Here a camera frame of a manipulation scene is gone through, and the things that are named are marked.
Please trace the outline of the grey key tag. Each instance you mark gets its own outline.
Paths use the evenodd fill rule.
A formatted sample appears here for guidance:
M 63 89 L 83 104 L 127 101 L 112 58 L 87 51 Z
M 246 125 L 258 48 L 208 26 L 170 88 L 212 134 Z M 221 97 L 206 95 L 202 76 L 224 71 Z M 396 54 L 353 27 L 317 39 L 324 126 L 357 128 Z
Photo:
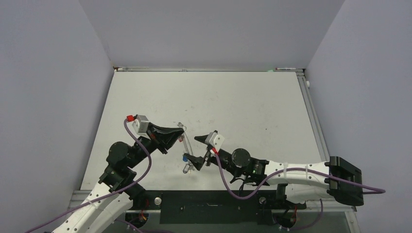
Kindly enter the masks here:
M 183 173 L 187 174 L 193 169 L 192 165 L 186 164 L 185 167 L 183 168 Z

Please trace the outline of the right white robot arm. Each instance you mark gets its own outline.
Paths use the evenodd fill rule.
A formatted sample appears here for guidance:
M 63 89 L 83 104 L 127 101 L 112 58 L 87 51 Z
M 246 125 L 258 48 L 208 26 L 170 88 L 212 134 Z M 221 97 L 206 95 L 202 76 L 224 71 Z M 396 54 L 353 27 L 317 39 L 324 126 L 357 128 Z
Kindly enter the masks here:
M 257 189 L 284 185 L 274 195 L 275 203 L 281 208 L 317 199 L 335 199 L 348 206 L 364 204 L 362 172 L 341 157 L 332 156 L 319 163 L 291 164 L 253 158 L 243 148 L 227 152 L 222 149 L 224 137 L 217 131 L 194 139 L 206 145 L 203 157 L 184 155 L 196 170 L 214 164 L 220 173 L 227 171 L 233 175 L 232 183 L 243 176 L 247 185 Z

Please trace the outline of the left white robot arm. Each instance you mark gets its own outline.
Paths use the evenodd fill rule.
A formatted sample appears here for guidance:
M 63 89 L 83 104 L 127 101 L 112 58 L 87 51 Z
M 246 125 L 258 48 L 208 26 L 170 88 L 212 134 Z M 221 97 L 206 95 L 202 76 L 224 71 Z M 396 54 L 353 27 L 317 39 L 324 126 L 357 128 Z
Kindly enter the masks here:
M 134 132 L 128 126 L 130 122 Z M 152 168 L 151 154 L 157 150 L 166 154 L 185 132 L 179 127 L 159 127 L 136 119 L 126 119 L 123 125 L 134 144 L 111 145 L 103 174 L 80 205 L 62 214 L 68 218 L 54 233 L 101 233 L 126 210 L 142 207 L 146 190 L 140 181 Z

